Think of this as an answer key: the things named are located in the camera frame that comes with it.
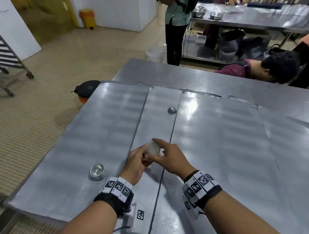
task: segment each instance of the yellow trash bin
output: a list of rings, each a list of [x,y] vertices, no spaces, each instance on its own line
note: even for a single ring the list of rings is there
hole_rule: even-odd
[[[79,11],[79,16],[82,18],[86,28],[93,30],[95,28],[95,15],[91,9],[82,9]]]

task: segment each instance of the hand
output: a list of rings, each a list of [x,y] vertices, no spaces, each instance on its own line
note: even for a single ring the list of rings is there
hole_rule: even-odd
[[[196,169],[191,166],[176,144],[170,144],[161,139],[152,139],[160,148],[164,149],[164,156],[146,154],[145,160],[156,162],[168,172],[179,176],[183,181]]]
[[[143,153],[146,148],[147,144],[142,145],[129,153],[123,171],[119,177],[124,178],[132,185],[136,185],[139,182],[143,172],[151,164],[149,162],[145,162],[143,158]]]

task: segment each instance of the right hand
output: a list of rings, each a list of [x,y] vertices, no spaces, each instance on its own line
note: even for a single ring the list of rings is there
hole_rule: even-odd
[[[191,166],[182,151],[176,144],[170,144],[164,140],[153,138],[160,148],[164,149],[164,156],[146,154],[145,160],[160,164],[170,173],[179,176],[183,181],[196,169]]]

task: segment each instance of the stainless steel bowl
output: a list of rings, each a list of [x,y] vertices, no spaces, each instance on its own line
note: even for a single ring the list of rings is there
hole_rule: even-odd
[[[211,12],[210,13],[210,19],[214,19],[214,20],[221,20],[223,18],[224,14],[221,12]]]
[[[192,11],[192,18],[202,18],[206,13],[206,8],[203,6],[196,6]]]
[[[101,164],[97,163],[90,169],[90,177],[94,180],[101,180],[104,178],[106,168]]]

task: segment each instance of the person in maroon shirt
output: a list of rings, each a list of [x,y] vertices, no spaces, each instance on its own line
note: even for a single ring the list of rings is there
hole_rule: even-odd
[[[285,51],[272,54],[261,61],[245,59],[229,64],[215,73],[284,84],[297,75],[299,64],[295,52]]]

